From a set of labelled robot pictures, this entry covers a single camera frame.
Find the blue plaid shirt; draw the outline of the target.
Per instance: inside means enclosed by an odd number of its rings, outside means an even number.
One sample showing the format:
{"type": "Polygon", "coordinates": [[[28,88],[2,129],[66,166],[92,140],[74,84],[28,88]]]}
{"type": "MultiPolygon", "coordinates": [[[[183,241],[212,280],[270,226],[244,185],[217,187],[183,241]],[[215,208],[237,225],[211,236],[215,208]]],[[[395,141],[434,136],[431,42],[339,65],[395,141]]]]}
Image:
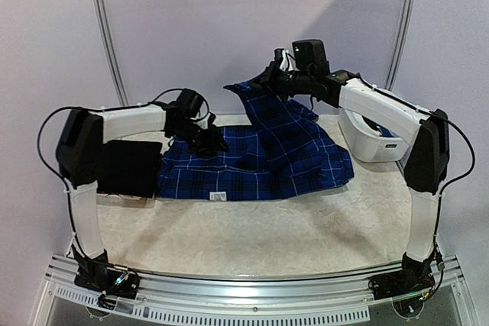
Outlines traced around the blue plaid shirt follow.
{"type": "Polygon", "coordinates": [[[192,155],[186,142],[175,140],[157,175],[158,197],[278,200],[336,189],[354,178],[349,152],[305,105],[282,102],[249,82],[226,89],[240,98],[249,123],[220,127],[228,151],[213,157],[192,155]]]}

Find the black t-shirt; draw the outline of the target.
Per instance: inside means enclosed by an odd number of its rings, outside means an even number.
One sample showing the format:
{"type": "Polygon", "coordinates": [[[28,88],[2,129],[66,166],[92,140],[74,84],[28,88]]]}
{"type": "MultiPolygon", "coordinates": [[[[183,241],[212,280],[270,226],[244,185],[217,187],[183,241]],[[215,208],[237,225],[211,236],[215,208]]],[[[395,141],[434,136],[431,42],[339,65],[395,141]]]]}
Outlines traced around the black t-shirt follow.
{"type": "Polygon", "coordinates": [[[163,144],[111,140],[102,146],[97,193],[152,198],[156,191],[163,144]]]}

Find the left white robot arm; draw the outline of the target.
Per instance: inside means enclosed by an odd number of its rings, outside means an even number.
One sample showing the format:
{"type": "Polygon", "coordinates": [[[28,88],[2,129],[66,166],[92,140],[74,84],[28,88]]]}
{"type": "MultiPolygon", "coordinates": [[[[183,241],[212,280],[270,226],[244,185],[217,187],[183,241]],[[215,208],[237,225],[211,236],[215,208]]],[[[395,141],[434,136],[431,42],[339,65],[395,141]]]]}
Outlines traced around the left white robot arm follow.
{"type": "Polygon", "coordinates": [[[198,115],[207,101],[197,91],[180,89],[172,102],[159,98],[144,104],[91,109],[72,107],[58,141],[55,157],[66,186],[75,253],[82,259],[105,260],[100,235],[96,193],[104,146],[131,135],[161,131],[177,137],[198,156],[228,151],[215,126],[215,115],[198,115]]]}

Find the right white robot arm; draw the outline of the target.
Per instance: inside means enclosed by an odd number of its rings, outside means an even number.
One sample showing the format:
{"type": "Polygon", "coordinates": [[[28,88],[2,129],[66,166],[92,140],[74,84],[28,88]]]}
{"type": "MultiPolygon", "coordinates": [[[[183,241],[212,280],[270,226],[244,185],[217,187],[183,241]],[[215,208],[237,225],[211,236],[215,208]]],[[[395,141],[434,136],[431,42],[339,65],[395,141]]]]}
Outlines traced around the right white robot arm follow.
{"type": "Polygon", "coordinates": [[[283,100],[309,95],[332,107],[355,112],[407,143],[410,155],[403,174],[412,204],[405,259],[425,263],[435,253],[449,162],[449,126],[444,111],[410,105],[346,70],[314,76],[305,70],[282,70],[273,61],[252,85],[283,100]]]}

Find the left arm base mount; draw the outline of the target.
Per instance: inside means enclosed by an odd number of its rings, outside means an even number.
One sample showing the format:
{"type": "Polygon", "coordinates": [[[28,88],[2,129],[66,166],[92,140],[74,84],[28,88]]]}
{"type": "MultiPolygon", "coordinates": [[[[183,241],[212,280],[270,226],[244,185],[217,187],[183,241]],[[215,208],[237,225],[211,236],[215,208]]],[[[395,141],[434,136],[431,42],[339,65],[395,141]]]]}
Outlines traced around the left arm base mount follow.
{"type": "Polygon", "coordinates": [[[116,266],[108,261],[107,251],[94,259],[73,250],[78,270],[74,284],[78,287],[127,299],[135,299],[141,277],[129,267],[116,266]]]}

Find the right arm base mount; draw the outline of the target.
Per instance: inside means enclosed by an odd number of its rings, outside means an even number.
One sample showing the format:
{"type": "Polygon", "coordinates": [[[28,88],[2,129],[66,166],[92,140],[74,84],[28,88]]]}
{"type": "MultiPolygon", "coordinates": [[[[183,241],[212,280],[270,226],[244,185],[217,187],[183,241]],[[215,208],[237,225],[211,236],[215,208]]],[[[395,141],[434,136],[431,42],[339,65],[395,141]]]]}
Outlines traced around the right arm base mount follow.
{"type": "Polygon", "coordinates": [[[368,280],[368,288],[372,291],[375,300],[413,293],[419,295],[420,302],[426,302],[437,293],[444,278],[444,262],[436,263],[440,274],[438,282],[432,274],[431,263],[430,259],[418,262],[405,257],[400,270],[372,276],[368,280]]]}

